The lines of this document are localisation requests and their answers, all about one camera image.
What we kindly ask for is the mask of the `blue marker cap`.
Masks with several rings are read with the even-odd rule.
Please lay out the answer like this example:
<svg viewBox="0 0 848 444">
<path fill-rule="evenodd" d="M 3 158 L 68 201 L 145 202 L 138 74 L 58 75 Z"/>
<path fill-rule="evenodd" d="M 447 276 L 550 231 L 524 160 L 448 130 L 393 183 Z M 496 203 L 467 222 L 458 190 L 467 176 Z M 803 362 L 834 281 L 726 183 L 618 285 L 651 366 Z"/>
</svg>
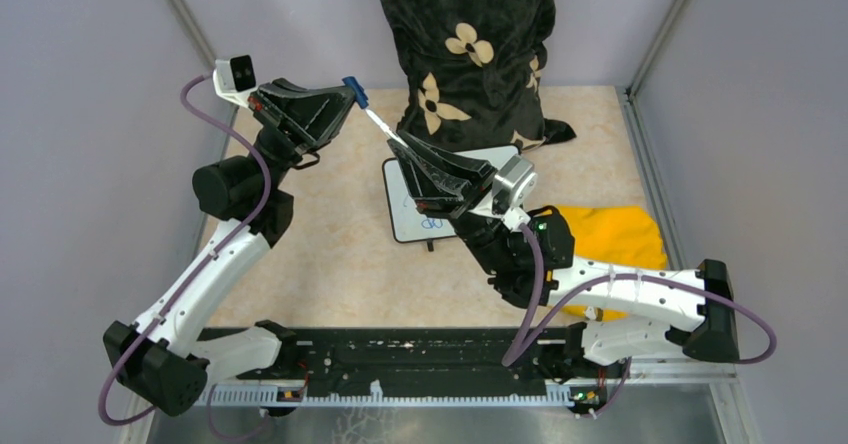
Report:
<svg viewBox="0 0 848 444">
<path fill-rule="evenodd" d="M 361 109 L 367 109 L 369 107 L 369 99 L 365 89 L 358 82 L 357 78 L 354 76 L 346 76 L 342 79 L 342 82 L 353 91 L 357 105 Z"/>
</svg>

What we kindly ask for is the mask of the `white marker pen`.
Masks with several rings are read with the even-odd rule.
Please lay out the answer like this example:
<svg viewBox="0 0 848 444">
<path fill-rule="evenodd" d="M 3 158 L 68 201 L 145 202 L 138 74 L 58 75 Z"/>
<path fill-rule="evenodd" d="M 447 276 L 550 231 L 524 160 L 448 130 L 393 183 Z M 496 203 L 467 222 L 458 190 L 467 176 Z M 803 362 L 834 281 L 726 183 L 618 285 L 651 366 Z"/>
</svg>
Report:
<svg viewBox="0 0 848 444">
<path fill-rule="evenodd" d="M 407 143 L 373 110 L 364 108 L 363 111 L 370 120 L 378 127 L 378 129 L 387 137 L 389 142 L 393 142 L 401 147 L 407 148 Z"/>
</svg>

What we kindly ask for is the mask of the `white whiteboard black frame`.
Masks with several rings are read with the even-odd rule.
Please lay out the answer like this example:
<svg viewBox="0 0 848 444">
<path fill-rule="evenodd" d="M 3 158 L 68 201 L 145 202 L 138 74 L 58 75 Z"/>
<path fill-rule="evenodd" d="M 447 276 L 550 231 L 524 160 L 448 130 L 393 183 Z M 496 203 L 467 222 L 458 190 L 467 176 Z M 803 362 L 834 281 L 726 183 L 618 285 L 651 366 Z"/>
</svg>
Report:
<svg viewBox="0 0 848 444">
<path fill-rule="evenodd" d="M 459 152 L 460 156 L 488 161 L 500 169 L 513 155 L 520 153 L 514 144 Z M 427 217 L 419 213 L 410 196 L 396 158 L 382 163 L 383 181 L 392 235 L 400 244 L 453 238 L 456 233 L 444 219 Z"/>
</svg>

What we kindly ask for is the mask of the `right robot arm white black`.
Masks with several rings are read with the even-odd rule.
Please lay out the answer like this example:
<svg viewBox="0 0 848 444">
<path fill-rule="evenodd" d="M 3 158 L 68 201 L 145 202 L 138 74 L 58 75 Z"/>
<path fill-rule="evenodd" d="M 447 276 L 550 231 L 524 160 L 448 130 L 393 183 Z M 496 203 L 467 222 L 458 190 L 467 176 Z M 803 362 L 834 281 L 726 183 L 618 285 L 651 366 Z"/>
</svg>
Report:
<svg viewBox="0 0 848 444">
<path fill-rule="evenodd" d="M 501 297 L 524 310 L 503 366 L 517 363 L 545 331 L 547 320 L 536 318 L 540 307 L 555 316 L 572 303 L 624 313 L 618 321 L 572 328 L 563 362 L 576 376 L 675 347 L 699 361 L 739 361 L 722 262 L 705 260 L 694 269 L 662 271 L 582 257 L 559 210 L 524 208 L 538 182 L 534 164 L 525 157 L 514 154 L 497 166 L 405 132 L 391 133 L 388 146 L 416 210 L 449 222 Z"/>
</svg>

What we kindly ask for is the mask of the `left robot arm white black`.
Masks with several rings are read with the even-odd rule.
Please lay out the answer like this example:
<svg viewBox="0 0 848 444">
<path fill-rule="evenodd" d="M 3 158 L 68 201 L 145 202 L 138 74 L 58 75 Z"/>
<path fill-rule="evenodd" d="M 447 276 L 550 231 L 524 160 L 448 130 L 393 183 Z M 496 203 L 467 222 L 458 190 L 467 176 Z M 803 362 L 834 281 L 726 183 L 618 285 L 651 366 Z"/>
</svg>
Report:
<svg viewBox="0 0 848 444">
<path fill-rule="evenodd" d="M 281 182 L 309 167 L 367 96 L 353 77 L 310 90 L 287 80 L 257 84 L 214 71 L 216 95 L 253 112 L 261 128 L 245 154 L 197 169 L 192 186 L 201 210 L 218 224 L 209 242 L 171 287 L 133 322 L 112 323 L 103 343 L 111 363 L 99 402 L 114 385 L 170 416 L 189 410 L 231 379 L 304 379 L 294 332 L 269 320 L 223 331 L 208 321 L 244 275 L 288 230 L 293 197 Z"/>
</svg>

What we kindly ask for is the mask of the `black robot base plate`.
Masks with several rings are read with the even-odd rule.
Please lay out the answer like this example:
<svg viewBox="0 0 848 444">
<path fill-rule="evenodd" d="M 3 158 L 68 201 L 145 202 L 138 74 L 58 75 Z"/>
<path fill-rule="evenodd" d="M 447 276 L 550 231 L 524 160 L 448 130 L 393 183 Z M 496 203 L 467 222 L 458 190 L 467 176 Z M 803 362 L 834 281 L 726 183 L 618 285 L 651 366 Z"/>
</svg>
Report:
<svg viewBox="0 0 848 444">
<path fill-rule="evenodd" d="M 513 328 L 291 328 L 277 363 L 242 381 L 307 378 L 309 397 L 364 397 L 378 382 L 389 398 L 541 397 L 546 386 L 621 377 L 624 366 L 583 358 L 566 328 L 545 331 L 508 367 Z"/>
</svg>

